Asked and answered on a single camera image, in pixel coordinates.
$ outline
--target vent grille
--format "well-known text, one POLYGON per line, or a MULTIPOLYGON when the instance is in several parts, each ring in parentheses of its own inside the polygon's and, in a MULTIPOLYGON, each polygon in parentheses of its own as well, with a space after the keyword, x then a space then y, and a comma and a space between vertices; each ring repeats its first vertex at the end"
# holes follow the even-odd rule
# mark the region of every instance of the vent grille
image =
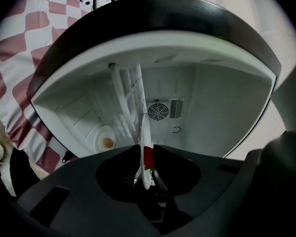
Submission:
POLYGON ((154 104, 148 109, 148 115, 154 120, 162 120, 169 114, 169 109, 164 104, 154 104))
POLYGON ((175 119, 181 117, 183 101, 180 99, 171 100, 170 118, 175 119))

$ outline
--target white plastic piece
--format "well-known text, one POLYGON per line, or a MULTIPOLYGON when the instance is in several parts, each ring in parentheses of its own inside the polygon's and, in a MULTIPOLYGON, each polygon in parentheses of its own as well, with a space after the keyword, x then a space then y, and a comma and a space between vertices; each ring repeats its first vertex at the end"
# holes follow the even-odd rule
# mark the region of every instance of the white plastic piece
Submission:
POLYGON ((114 130, 112 127, 110 127, 109 125, 104 125, 102 126, 97 134, 95 135, 95 139, 94 139, 94 150, 95 153, 101 153, 101 152, 105 152, 111 149, 114 149, 116 144, 116 136, 114 133, 114 130), (112 147, 106 147, 104 144, 104 140, 105 139, 110 139, 113 141, 113 146, 112 147))
POLYGON ((148 190, 151 184, 151 169, 145 170, 145 165, 144 165, 144 147, 145 146, 151 148, 150 123, 149 123, 149 117, 147 113, 143 115, 142 129, 140 133, 140 153, 141 153, 140 168, 142 171, 144 188, 148 190))

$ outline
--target ventilation fan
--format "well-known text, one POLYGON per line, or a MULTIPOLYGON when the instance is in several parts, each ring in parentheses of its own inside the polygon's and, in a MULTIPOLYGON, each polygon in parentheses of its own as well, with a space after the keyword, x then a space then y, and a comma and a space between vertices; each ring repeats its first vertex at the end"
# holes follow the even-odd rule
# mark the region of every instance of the ventilation fan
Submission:
POLYGON ((149 117, 156 121, 166 118, 168 114, 169 114, 168 107, 161 103, 153 104, 148 109, 149 117))

